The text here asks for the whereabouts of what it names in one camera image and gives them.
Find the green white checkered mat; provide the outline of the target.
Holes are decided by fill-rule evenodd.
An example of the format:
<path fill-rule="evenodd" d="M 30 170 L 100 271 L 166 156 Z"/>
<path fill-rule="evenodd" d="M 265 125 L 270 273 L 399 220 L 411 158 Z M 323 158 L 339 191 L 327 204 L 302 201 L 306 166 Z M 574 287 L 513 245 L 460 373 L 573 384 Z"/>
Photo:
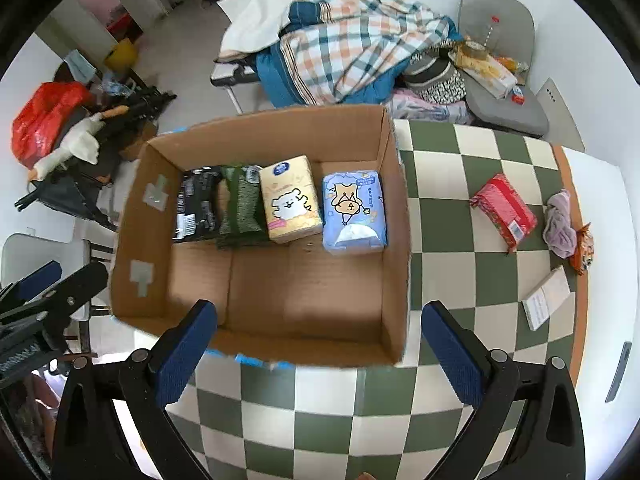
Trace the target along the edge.
<path fill-rule="evenodd" d="M 383 182 L 387 247 L 337 257 L 319 237 L 220 248 L 175 241 L 183 175 L 306 156 L 316 180 L 348 170 Z M 169 415 L 216 479 L 421 479 L 471 416 L 422 338 L 440 300 L 488 348 L 568 364 L 582 338 L 582 278 L 539 330 L 522 299 L 561 260 L 539 232 L 509 252 L 470 204 L 503 174 L 534 214 L 570 183 L 547 142 L 484 128 L 390 119 L 375 106 L 219 119 L 145 145 L 112 274 L 115 315 L 158 335 L 195 301 L 219 327 Z"/>

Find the blue cartoon tissue pack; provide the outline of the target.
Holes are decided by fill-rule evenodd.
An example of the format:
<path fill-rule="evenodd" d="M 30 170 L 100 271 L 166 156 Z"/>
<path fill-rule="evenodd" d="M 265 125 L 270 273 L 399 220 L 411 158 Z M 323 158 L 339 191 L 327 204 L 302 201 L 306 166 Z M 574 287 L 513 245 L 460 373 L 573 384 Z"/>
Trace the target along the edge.
<path fill-rule="evenodd" d="M 322 180 L 324 249 L 334 256 L 382 252 L 387 245 L 382 185 L 376 171 L 328 174 Z"/>

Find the orange panda plush toy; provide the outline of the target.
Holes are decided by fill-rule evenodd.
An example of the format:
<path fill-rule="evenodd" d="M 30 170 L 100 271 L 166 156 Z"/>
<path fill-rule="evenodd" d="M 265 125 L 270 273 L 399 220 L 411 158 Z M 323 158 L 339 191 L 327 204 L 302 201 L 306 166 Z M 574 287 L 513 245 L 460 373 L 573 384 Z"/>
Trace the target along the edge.
<path fill-rule="evenodd" d="M 594 239 L 590 232 L 590 224 L 576 231 L 576 249 L 570 256 L 570 265 L 579 275 L 584 275 L 590 268 L 594 258 Z"/>

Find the white goose plush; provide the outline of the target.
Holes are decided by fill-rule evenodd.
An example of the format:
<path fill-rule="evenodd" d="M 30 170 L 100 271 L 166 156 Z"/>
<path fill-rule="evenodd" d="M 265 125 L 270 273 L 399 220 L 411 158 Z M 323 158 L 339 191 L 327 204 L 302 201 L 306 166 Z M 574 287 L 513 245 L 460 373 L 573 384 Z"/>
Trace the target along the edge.
<path fill-rule="evenodd" d="M 105 126 L 104 120 L 123 115 L 128 110 L 128 106 L 119 105 L 111 110 L 81 119 L 68 130 L 57 148 L 35 163 L 27 174 L 27 180 L 43 181 L 56 167 L 65 164 L 72 157 L 95 165 L 98 162 L 100 149 L 96 134 Z"/>

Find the yellow Vinda tissue pack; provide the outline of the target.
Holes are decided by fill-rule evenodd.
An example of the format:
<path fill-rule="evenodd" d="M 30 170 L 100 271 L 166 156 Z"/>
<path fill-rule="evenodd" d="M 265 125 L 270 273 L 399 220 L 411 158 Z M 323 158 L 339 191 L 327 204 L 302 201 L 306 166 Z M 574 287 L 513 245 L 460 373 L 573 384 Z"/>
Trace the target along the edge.
<path fill-rule="evenodd" d="M 321 233 L 316 187 L 305 155 L 262 168 L 259 182 L 270 240 L 286 244 Z"/>

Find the plaid blanket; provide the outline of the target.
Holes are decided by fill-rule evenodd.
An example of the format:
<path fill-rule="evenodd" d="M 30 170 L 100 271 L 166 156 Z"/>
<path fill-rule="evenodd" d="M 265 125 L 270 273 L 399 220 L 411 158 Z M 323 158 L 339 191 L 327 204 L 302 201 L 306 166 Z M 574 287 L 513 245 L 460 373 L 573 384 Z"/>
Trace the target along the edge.
<path fill-rule="evenodd" d="M 274 107 L 381 104 L 419 53 L 459 39 L 454 21 L 410 0 L 293 0 L 254 70 Z"/>

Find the red snack packet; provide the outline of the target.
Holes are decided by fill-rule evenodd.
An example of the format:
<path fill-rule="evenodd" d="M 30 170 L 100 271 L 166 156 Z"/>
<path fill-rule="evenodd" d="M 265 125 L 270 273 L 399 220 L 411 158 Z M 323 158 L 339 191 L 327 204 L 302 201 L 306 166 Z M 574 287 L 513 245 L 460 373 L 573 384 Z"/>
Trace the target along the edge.
<path fill-rule="evenodd" d="M 508 252 L 515 252 L 537 226 L 537 217 L 502 172 L 491 177 L 471 197 L 470 206 L 480 208 L 491 220 Z"/>

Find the white pillow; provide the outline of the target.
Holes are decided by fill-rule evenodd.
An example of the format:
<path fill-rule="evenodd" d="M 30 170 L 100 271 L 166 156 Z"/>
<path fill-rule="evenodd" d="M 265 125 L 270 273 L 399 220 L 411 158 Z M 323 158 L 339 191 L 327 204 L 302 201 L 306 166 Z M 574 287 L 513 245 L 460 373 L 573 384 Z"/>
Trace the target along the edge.
<path fill-rule="evenodd" d="M 222 36 L 218 58 L 223 63 L 264 50 L 279 40 L 290 20 L 294 0 L 220 0 L 230 25 Z"/>

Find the purple fuzzy cloth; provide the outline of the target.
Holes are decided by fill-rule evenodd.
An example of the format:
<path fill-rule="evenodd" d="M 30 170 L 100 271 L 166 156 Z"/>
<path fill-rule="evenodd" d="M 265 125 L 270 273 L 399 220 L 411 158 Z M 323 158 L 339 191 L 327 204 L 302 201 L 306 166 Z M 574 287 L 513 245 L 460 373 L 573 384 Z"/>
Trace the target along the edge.
<path fill-rule="evenodd" d="M 553 194 L 544 210 L 544 218 L 542 239 L 556 256 L 570 258 L 577 246 L 577 233 L 570 222 L 570 192 L 562 188 Z"/>

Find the yellow snack package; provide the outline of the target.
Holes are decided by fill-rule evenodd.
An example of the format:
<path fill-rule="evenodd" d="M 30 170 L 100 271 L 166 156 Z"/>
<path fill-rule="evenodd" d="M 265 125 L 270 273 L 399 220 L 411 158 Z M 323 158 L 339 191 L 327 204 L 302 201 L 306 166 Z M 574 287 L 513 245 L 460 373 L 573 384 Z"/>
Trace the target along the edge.
<path fill-rule="evenodd" d="M 493 58 L 481 44 L 471 40 L 458 42 L 449 52 L 449 58 L 494 98 L 510 98 L 520 105 L 525 103 L 526 97 L 514 73 Z"/>

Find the black snack bag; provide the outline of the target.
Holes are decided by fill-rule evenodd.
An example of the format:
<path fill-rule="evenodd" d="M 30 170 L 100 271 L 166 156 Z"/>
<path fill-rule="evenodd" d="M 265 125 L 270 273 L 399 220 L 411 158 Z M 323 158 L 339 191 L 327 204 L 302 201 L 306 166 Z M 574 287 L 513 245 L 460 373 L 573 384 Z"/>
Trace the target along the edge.
<path fill-rule="evenodd" d="M 217 191 L 224 180 L 219 166 L 205 166 L 187 171 L 177 196 L 175 243 L 214 238 L 220 227 Z"/>

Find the dark green snack bag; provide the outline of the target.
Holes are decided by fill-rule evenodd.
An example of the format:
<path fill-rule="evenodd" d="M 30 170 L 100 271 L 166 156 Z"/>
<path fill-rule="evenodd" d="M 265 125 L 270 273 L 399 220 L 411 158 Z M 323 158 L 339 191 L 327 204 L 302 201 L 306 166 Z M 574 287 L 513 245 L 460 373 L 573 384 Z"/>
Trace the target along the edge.
<path fill-rule="evenodd" d="M 217 247 L 269 245 L 260 167 L 222 166 L 221 171 L 229 196 L 216 238 Z"/>

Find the black white patterned bag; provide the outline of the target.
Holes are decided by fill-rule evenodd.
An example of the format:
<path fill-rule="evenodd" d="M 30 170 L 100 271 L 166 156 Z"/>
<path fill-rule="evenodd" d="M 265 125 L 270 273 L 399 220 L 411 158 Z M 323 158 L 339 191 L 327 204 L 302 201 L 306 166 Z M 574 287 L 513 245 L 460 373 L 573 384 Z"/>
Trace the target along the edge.
<path fill-rule="evenodd" d="M 422 52 L 411 59 L 402 80 L 420 99 L 432 104 L 449 105 L 466 96 L 464 80 L 451 62 Z"/>

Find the white beige box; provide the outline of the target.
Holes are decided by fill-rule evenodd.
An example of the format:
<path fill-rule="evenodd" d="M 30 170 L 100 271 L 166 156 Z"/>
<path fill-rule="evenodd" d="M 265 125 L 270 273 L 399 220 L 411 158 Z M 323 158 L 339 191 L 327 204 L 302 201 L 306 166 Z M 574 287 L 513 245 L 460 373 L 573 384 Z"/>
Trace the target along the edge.
<path fill-rule="evenodd" d="M 558 266 L 522 300 L 529 329 L 536 332 L 572 295 L 565 268 Z"/>

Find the red plastic bag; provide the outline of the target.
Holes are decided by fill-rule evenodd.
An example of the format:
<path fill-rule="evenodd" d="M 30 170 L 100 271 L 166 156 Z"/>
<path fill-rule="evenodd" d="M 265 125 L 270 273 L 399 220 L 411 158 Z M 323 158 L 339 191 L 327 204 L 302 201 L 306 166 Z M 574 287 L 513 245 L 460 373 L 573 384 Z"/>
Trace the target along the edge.
<path fill-rule="evenodd" d="M 53 150 L 73 111 L 94 104 L 96 97 L 80 82 L 45 82 L 13 121 L 13 155 L 24 167 L 32 169 Z"/>

